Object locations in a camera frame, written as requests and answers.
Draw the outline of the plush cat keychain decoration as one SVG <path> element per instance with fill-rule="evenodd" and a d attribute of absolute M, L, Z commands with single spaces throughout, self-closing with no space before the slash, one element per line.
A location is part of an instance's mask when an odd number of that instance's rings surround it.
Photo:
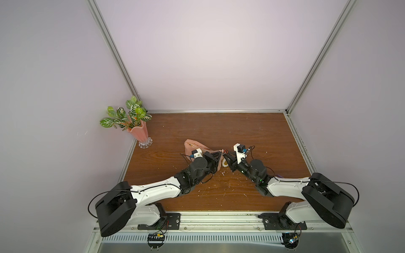
<path fill-rule="evenodd" d="M 223 158 L 222 160 L 221 160 L 221 166 L 223 167 L 223 168 L 227 168 L 229 165 L 228 165 L 228 162 L 227 162 L 227 160 L 225 159 L 225 158 Z"/>

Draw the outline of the pink corduroy pencil bag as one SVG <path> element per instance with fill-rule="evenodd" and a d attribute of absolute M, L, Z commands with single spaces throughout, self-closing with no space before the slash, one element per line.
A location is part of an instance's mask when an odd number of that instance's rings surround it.
<path fill-rule="evenodd" d="M 209 153 L 221 152 L 221 150 L 212 150 L 207 146 L 203 145 L 202 143 L 191 139 L 187 139 L 184 142 L 184 146 L 185 146 L 185 155 L 187 156 L 191 156 L 192 151 L 197 149 L 200 149 L 203 153 L 205 153 L 206 151 Z M 187 159 L 189 161 L 194 161 L 194 158 L 187 157 Z"/>

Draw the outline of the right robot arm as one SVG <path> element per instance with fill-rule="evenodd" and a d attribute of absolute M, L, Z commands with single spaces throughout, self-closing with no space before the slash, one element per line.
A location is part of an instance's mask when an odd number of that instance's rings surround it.
<path fill-rule="evenodd" d="M 231 171 L 239 171 L 255 184 L 263 196 L 291 197 L 301 202 L 287 202 L 274 220 L 283 229 L 291 229 L 307 221 L 324 221 L 332 227 L 343 229 L 356 200 L 337 182 L 320 173 L 310 177 L 289 179 L 268 174 L 262 161 L 247 162 L 244 153 L 225 153 Z"/>

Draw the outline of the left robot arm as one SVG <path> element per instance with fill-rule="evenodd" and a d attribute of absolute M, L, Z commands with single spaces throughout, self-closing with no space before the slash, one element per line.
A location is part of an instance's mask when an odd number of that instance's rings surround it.
<path fill-rule="evenodd" d="M 157 202 L 191 193 L 205 177 L 217 172 L 221 156 L 220 151 L 207 151 L 166 180 L 144 185 L 130 185 L 123 181 L 103 192 L 103 197 L 95 204 L 101 236 L 109 237 L 128 223 L 161 226 L 166 214 Z"/>

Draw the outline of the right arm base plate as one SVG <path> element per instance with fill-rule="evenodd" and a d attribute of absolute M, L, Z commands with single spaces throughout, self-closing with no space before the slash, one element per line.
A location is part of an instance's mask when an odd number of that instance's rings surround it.
<path fill-rule="evenodd" d="M 278 213 L 262 213 L 258 215 L 262 220 L 265 230 L 307 230 L 305 222 L 295 223 L 286 215 Z"/>

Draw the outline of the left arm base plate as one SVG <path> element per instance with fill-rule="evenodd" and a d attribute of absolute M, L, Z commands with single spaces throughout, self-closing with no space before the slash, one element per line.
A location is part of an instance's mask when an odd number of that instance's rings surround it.
<path fill-rule="evenodd" d="M 151 226 L 138 225 L 138 230 L 179 230 L 181 213 L 168 213 Z"/>

